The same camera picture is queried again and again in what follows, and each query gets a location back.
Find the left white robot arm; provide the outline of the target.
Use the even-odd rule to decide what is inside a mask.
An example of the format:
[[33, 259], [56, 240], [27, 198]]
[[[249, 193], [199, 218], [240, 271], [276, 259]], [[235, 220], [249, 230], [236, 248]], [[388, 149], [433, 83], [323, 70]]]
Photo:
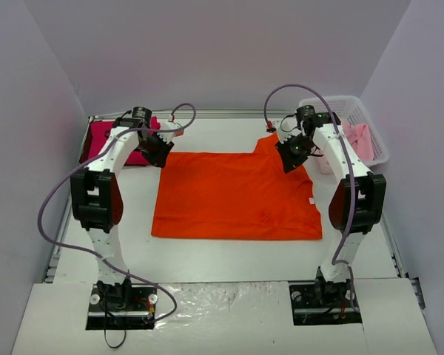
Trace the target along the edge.
[[118, 176], [133, 152], [139, 152], [152, 166], [165, 167], [179, 127], [172, 119], [155, 127], [152, 113], [136, 107], [129, 118], [112, 123], [98, 152], [100, 157], [70, 178], [73, 217], [86, 230], [97, 254], [98, 294], [117, 309], [130, 307], [135, 293], [118, 236], [124, 212]]

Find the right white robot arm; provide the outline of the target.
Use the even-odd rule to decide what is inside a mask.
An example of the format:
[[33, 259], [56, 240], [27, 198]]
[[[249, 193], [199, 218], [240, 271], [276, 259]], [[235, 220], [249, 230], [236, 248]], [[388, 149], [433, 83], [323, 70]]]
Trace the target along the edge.
[[364, 237], [380, 222], [386, 179], [361, 161], [336, 114], [317, 113], [312, 105], [305, 105], [294, 116], [295, 127], [285, 121], [276, 127], [275, 148], [284, 172], [293, 172], [319, 149], [337, 181], [328, 216], [340, 236], [318, 268], [313, 288], [318, 303], [331, 305], [352, 289], [351, 264]]

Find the orange t-shirt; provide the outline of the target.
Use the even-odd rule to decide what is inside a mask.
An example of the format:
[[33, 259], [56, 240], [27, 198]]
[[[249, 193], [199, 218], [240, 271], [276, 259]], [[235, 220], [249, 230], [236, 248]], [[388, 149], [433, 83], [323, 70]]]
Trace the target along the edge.
[[151, 234], [207, 240], [321, 240], [313, 182], [284, 173], [278, 138], [252, 152], [173, 152], [161, 170]]

